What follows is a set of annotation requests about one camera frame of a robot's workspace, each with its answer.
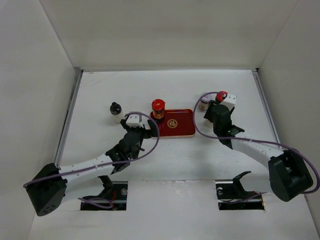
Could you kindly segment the red lid dark sauce jar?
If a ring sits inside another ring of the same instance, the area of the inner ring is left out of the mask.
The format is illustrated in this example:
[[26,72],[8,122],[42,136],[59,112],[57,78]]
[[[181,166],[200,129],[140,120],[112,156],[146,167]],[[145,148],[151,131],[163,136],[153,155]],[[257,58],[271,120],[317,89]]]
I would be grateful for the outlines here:
[[228,93],[226,91],[219,91],[215,96],[215,101],[218,103],[221,103],[224,101],[224,99],[228,96]]

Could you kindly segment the clear cap grinder bottle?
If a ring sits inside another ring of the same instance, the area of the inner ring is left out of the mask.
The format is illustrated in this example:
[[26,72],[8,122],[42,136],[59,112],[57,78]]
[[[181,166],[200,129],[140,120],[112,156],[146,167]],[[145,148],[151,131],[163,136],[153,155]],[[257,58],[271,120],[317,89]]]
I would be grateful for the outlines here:
[[205,124],[205,126],[206,126],[207,128],[210,128],[210,129],[213,128],[213,123],[210,122],[210,121],[207,120],[207,119],[204,120],[204,124]]

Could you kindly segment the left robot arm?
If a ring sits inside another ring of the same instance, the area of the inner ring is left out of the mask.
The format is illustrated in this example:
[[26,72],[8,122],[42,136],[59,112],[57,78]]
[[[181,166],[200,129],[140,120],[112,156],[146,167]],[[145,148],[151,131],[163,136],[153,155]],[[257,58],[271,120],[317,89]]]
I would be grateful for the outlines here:
[[143,141],[160,138],[157,123],[149,119],[133,121],[130,115],[121,120],[126,130],[123,138],[110,150],[93,159],[68,166],[45,165],[37,175],[24,184],[37,216],[55,211],[62,203],[78,199],[83,205],[112,210],[117,192],[110,176],[140,160]]

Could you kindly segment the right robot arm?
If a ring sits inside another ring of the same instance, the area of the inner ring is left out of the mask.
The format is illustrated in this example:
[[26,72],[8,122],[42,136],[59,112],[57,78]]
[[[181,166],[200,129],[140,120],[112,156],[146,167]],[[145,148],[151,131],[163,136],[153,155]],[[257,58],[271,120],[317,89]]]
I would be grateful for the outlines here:
[[231,150],[245,154],[268,170],[269,188],[280,200],[289,202],[297,195],[311,194],[320,188],[313,181],[311,168],[317,180],[320,176],[315,167],[299,151],[278,142],[252,139],[245,130],[232,123],[235,105],[212,101],[204,119],[212,124],[214,139]]

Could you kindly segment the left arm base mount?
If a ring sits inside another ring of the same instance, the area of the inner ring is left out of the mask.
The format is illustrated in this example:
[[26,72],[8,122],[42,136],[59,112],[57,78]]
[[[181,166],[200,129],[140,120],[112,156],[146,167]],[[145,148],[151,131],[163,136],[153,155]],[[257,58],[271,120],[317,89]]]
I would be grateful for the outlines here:
[[111,181],[105,176],[99,176],[102,190],[97,194],[81,197],[84,201],[80,204],[81,211],[126,211],[128,197],[127,181]]

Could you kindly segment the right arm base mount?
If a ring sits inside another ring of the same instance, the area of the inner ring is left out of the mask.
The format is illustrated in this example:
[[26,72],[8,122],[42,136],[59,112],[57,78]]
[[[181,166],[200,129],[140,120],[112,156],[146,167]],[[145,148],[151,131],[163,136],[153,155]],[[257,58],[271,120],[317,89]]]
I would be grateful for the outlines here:
[[241,180],[250,174],[244,171],[232,179],[216,180],[217,205],[220,211],[264,210],[264,201],[260,191],[245,190]]

